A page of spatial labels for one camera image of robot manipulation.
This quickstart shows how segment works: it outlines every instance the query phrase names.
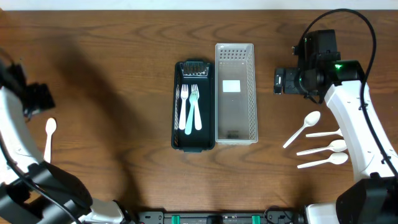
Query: wooden table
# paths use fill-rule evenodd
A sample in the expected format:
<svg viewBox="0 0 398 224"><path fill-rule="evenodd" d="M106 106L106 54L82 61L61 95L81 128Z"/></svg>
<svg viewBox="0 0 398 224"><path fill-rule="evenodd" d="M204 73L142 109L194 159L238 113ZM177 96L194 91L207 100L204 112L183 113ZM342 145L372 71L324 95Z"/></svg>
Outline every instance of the wooden table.
<svg viewBox="0 0 398 224"><path fill-rule="evenodd" d="M40 149L45 123L55 117L53 164L77 176L103 200L131 208L265 210L328 202L351 187L351 163L298 170L331 152L298 157L338 136L325 104L273 95L274 69L293 67L304 29L321 11L64 11L1 12L0 45L21 59L30 82L47 83L57 107L28 123ZM398 149L398 12L364 11L378 39L369 78L384 129ZM336 29L343 59L364 70L371 53L368 28L337 13L314 29ZM174 65L215 59L218 42L254 44L259 142L216 146L200 154L170 147ZM322 113L292 145L283 143L311 111Z"/></svg>

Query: white wall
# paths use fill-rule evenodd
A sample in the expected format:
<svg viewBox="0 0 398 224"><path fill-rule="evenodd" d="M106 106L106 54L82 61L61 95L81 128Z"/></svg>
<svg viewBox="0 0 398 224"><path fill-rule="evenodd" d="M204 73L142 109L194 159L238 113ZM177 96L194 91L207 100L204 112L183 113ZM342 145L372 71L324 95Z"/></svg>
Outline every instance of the white wall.
<svg viewBox="0 0 398 224"><path fill-rule="evenodd" d="M3 10L398 9L397 0L0 0Z"/></svg>

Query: spoon handle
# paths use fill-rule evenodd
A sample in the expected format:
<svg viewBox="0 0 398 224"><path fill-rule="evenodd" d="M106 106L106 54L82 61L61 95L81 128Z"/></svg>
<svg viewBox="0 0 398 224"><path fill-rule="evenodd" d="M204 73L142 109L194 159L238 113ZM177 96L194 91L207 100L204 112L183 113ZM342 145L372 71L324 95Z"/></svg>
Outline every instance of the spoon handle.
<svg viewBox="0 0 398 224"><path fill-rule="evenodd" d="M329 162L329 160L328 160L328 159L325 159L325 160L322 160L322 161L308 162L308 163L306 163L306 164L298 165L297 168L301 169L301 168L316 166L316 165L319 165L319 164L324 164L324 163L326 163L326 162Z"/></svg>
<svg viewBox="0 0 398 224"><path fill-rule="evenodd" d="M306 134L305 137L312 138L312 137L328 136L328 135L333 135L333 134L339 134L339 133L337 133L336 131L329 131L329 132L325 132L325 133Z"/></svg>
<svg viewBox="0 0 398 224"><path fill-rule="evenodd" d="M47 135L47 141L44 148L44 161L48 163L51 163L51 137L51 134Z"/></svg>
<svg viewBox="0 0 398 224"><path fill-rule="evenodd" d="M189 114L188 114L188 119L187 119L187 124L185 126L185 134L189 135L192 132L192 121L193 121L193 109L195 107L194 102L190 103L191 106L189 108Z"/></svg>
<svg viewBox="0 0 398 224"><path fill-rule="evenodd" d="M292 141L294 140L294 139L296 139L297 138L297 136L304 130L304 128L306 128L307 127L307 125L303 125L298 131L296 131L296 133L294 133L294 135L292 136L292 137L290 137L290 139L289 140L287 140L287 142L284 144L284 148L286 148L290 143L292 143Z"/></svg>
<svg viewBox="0 0 398 224"><path fill-rule="evenodd" d="M328 150L328 149L331 149L331 147L327 146L327 147L321 147L321 148L318 148L318 149L309 149L309 150L305 150L305 151L302 151L302 152L298 152L297 155L298 156L302 156L302 155L316 153L316 152L320 152L320 151L324 151L324 150Z"/></svg>

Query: white label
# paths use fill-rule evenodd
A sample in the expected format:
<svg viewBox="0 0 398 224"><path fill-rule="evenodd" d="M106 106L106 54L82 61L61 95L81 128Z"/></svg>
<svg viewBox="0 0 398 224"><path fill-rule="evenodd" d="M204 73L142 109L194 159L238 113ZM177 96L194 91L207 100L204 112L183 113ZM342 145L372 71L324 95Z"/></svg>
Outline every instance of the white label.
<svg viewBox="0 0 398 224"><path fill-rule="evenodd" d="M241 81L240 80L223 80L224 93L240 93Z"/></svg>

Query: green clip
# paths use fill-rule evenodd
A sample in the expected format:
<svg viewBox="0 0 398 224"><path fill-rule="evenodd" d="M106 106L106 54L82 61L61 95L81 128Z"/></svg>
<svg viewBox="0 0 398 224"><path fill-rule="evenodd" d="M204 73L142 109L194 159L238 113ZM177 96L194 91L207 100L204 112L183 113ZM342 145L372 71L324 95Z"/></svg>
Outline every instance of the green clip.
<svg viewBox="0 0 398 224"><path fill-rule="evenodd" d="M252 224L261 224L261 218L259 215L253 215L251 217Z"/></svg>
<svg viewBox="0 0 398 224"><path fill-rule="evenodd" d="M180 224L180 216L172 215L172 224Z"/></svg>

